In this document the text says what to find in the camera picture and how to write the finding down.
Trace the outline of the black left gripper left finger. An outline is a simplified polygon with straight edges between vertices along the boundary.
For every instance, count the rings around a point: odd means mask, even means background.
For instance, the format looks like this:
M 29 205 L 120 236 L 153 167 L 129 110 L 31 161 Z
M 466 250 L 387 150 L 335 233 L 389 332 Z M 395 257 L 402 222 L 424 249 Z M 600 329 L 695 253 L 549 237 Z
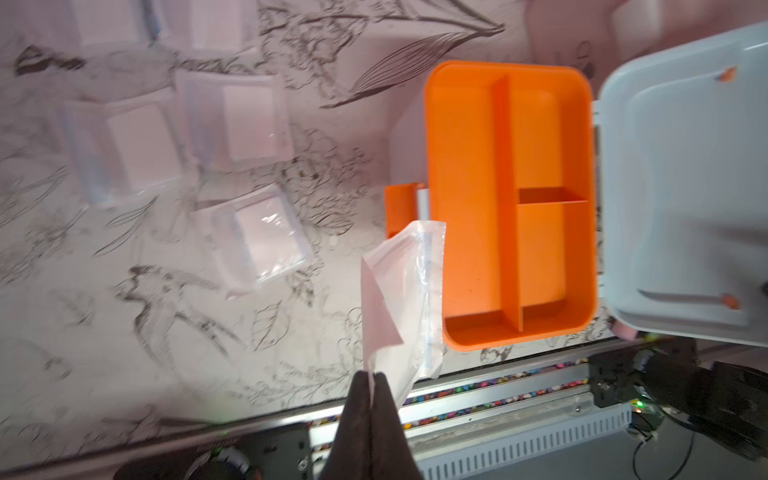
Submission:
M 352 378 L 331 453 L 321 479 L 369 479 L 371 475 L 371 398 L 367 372 Z

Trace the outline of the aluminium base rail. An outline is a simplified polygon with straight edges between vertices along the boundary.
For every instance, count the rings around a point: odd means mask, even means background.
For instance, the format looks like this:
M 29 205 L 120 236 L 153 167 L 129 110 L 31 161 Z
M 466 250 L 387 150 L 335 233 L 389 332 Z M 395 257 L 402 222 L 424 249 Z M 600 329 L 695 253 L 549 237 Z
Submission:
M 644 396 L 600 408 L 588 379 L 590 356 L 670 338 L 685 337 L 602 340 L 418 383 L 398 415 L 422 479 L 472 478 L 612 441 L 632 451 L 644 444 L 680 441 L 671 468 L 678 474 L 698 438 L 723 446 L 685 428 L 686 415 Z M 747 345 L 693 340 L 703 367 L 716 361 L 745 366 L 743 357 L 754 353 Z M 80 440 L 61 440 L 40 427 L 3 424 L 4 457 L 38 453 L 40 460 L 5 470 L 2 477 L 116 479 L 119 468 L 135 461 L 294 425 L 307 429 L 311 465 L 319 474 L 346 398 L 228 423 L 164 419 L 162 435 L 139 442 L 134 440 L 138 424 L 126 421 L 109 421 L 102 433 Z M 724 449 L 728 456 L 737 455 Z

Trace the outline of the grey and orange first aid box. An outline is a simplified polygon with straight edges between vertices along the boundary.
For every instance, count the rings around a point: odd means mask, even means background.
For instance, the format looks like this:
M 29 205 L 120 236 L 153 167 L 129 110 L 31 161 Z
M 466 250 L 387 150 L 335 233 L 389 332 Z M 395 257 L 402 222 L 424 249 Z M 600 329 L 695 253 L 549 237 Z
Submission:
M 459 351 L 582 330 L 767 342 L 767 26 L 632 60 L 427 66 L 389 135 L 387 232 L 444 223 Z

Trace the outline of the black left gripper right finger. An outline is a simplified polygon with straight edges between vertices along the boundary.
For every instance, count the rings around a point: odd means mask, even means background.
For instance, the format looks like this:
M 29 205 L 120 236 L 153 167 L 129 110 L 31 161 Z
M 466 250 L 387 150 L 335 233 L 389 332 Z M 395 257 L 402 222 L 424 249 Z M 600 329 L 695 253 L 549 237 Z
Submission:
M 371 478 L 422 479 L 386 376 L 376 373 L 371 407 Z

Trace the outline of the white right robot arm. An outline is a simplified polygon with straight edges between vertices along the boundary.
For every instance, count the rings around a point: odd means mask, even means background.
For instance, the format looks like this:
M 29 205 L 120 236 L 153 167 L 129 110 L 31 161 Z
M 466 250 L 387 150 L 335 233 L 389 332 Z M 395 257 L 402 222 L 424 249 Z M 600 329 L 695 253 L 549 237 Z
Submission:
M 767 374 L 716 361 L 698 363 L 695 341 L 670 338 L 588 358 L 594 403 L 605 408 L 641 396 L 687 416 L 685 428 L 748 460 L 767 456 Z

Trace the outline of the orange divided inner tray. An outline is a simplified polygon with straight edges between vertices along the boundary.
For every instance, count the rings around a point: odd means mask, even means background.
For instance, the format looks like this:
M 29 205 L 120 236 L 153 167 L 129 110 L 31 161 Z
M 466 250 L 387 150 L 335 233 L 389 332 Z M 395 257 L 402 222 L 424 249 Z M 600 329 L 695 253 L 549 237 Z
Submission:
M 449 61 L 424 90 L 430 214 L 458 351 L 583 330 L 597 306 L 592 90 L 562 66 Z

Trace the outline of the pink first aid box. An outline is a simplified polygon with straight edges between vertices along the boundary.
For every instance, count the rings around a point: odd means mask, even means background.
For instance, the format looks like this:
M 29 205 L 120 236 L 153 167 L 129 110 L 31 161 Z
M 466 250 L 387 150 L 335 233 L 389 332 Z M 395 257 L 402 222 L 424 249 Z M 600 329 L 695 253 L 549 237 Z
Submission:
M 582 72 L 594 93 L 622 64 L 763 22 L 765 0 L 528 1 L 533 61 Z

